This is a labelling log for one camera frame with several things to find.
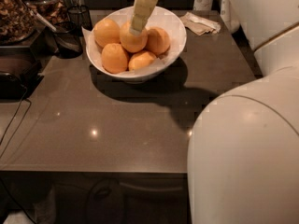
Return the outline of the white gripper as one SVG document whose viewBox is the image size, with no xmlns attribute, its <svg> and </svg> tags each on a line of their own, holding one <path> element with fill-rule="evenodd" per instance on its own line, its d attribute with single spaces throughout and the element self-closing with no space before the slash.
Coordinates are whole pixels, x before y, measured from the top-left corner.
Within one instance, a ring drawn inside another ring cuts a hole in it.
<svg viewBox="0 0 299 224">
<path fill-rule="evenodd" d="M 129 31 L 133 35 L 140 35 L 148 23 L 153 9 L 155 9 L 158 0 L 135 0 L 133 15 L 130 22 Z"/>
</svg>

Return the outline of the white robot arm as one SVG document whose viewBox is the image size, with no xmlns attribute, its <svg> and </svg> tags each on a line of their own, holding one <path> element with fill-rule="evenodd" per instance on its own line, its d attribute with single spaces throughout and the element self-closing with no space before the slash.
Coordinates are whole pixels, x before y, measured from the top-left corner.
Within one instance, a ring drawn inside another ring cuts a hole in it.
<svg viewBox="0 0 299 224">
<path fill-rule="evenodd" d="M 243 30 L 263 76 L 193 125 L 192 224 L 299 224 L 299 0 L 221 0 L 221 18 Z"/>
</svg>

